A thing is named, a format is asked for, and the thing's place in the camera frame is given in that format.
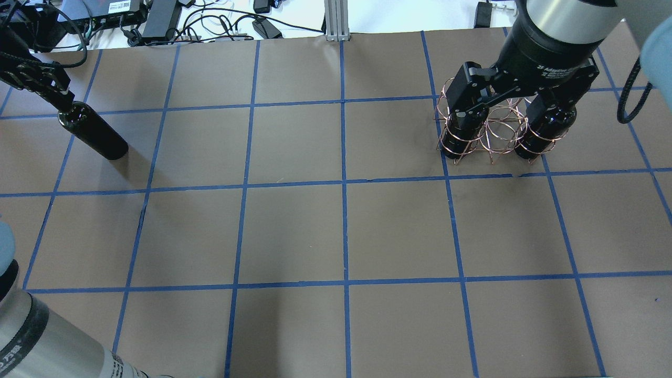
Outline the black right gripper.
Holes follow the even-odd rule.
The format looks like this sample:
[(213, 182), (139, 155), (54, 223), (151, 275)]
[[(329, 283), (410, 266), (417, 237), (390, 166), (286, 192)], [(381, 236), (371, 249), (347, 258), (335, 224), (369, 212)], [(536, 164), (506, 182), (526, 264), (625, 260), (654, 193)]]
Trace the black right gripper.
[[(588, 62), (598, 41), (571, 44), (556, 40), (541, 31), (528, 18), (518, 18), (492, 66), (482, 67), (464, 62), (446, 89), (450, 132), (479, 132), (489, 108), (482, 97), (488, 97), (491, 84), (495, 93), (508, 91), (521, 96), (540, 88), (554, 88), (570, 81)], [(527, 109), (576, 108), (589, 87), (558, 87), (539, 94)]]

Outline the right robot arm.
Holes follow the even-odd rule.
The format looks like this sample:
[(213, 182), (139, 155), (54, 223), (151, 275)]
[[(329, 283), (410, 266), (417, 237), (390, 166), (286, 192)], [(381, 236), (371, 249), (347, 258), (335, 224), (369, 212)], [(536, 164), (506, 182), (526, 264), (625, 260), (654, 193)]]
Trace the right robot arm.
[(670, 1), (518, 1), (518, 9), (496, 62), (464, 63), (447, 89), (447, 139), (473, 140), (490, 108), (527, 96), (535, 101), (523, 140), (559, 136), (599, 74), (593, 53), (622, 19), (640, 45), (633, 74), (644, 71), (670, 102)]

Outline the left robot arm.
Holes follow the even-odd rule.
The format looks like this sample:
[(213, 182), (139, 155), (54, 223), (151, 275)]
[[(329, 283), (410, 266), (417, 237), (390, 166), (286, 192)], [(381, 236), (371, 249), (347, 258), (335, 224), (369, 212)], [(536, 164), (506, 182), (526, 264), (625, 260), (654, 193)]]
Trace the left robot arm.
[[(94, 109), (75, 100), (68, 64), (43, 62), (10, 27), (26, 1), (2, 1), (2, 82), (43, 98), (58, 122), (107, 160), (119, 160), (128, 144)], [(2, 223), (2, 377), (147, 377), (77, 328), (48, 304), (19, 287), (12, 228)]]

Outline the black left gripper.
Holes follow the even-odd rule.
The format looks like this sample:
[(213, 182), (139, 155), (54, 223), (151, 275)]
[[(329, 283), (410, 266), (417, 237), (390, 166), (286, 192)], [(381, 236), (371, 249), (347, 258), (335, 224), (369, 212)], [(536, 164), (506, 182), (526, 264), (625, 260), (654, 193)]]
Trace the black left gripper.
[(75, 94), (70, 91), (65, 65), (34, 57), (26, 39), (10, 25), (12, 19), (20, 20), (26, 12), (27, 1), (2, 1), (2, 82), (35, 93), (59, 112), (69, 112)]

